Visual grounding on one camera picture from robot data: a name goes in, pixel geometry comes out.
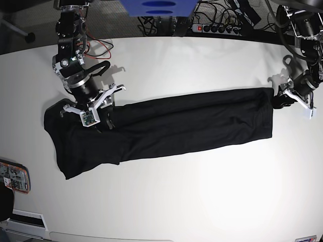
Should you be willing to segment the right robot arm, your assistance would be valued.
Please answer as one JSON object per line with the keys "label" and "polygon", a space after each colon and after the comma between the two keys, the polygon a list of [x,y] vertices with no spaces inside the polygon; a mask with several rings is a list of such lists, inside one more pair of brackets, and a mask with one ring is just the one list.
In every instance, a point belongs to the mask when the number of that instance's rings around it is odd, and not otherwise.
{"label": "right robot arm", "polygon": [[110,68],[108,60],[85,68],[89,45],[81,10],[89,5],[90,1],[55,1],[53,4],[61,14],[56,23],[58,53],[52,58],[52,68],[64,89],[75,98],[74,102],[63,105],[60,115],[73,113],[84,127],[101,125],[111,130],[114,128],[110,119],[114,107],[112,95],[125,86],[111,84],[107,90],[98,88],[94,78]]}

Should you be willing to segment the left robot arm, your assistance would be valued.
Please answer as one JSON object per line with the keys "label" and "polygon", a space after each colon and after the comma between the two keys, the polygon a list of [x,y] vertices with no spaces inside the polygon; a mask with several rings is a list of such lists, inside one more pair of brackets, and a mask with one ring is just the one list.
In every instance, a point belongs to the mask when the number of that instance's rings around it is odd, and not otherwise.
{"label": "left robot arm", "polygon": [[[270,1],[265,3],[283,46],[293,57],[307,64],[307,69],[299,76],[290,75],[285,83],[279,85],[272,106],[282,109],[297,102],[308,110],[314,110],[313,93],[322,83],[322,1],[274,1],[278,5],[276,12]],[[300,40],[300,54],[284,37],[289,27],[294,37]]]}

